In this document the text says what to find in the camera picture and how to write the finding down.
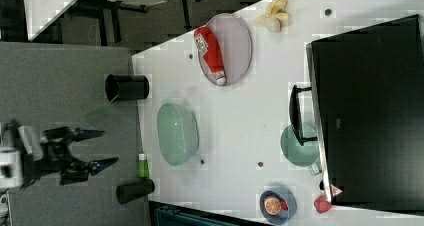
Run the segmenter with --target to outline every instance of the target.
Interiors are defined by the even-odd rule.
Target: chair leg
[[[105,17],[103,15],[103,10],[98,10],[98,20],[99,20],[99,33],[100,33],[100,45],[107,46],[107,37],[106,37],[106,26],[105,26]]]
[[[121,26],[119,25],[118,7],[114,7],[111,10],[112,14],[112,26],[113,26],[113,37],[115,43],[121,42]]]

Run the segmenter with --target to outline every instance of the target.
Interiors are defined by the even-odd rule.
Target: yellow object
[[[275,32],[274,27],[273,27],[274,30],[271,30],[271,28],[268,27],[268,25],[266,24],[266,21],[270,22],[270,18],[275,18],[280,21],[289,19],[289,14],[286,13],[285,11],[286,6],[287,6],[287,0],[272,0],[272,2],[266,8],[265,14],[255,19],[254,22],[257,24],[263,24],[267,26],[267,28],[270,29],[271,32]]]

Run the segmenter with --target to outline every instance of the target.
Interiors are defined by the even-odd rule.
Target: green bottle
[[[138,155],[138,165],[139,165],[139,177],[148,178],[149,177],[149,164],[147,163],[146,154]]]

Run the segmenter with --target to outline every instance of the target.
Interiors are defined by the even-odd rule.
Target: floor
[[[199,27],[217,14],[232,13],[258,1],[260,0],[187,0],[190,26]],[[127,47],[133,54],[187,32],[182,0],[169,0],[167,3],[150,6],[147,13],[119,10],[118,14],[122,41],[114,43],[111,15],[105,11],[108,46]],[[70,10],[59,20],[64,44],[100,45],[96,19],[73,16]]]

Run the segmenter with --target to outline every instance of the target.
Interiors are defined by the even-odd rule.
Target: black cup
[[[140,181],[116,188],[116,198],[120,204],[126,204],[138,198],[149,195],[155,191],[155,184],[149,178],[142,178]]]
[[[109,101],[145,99],[149,80],[143,75],[113,75],[106,78],[105,91]]]

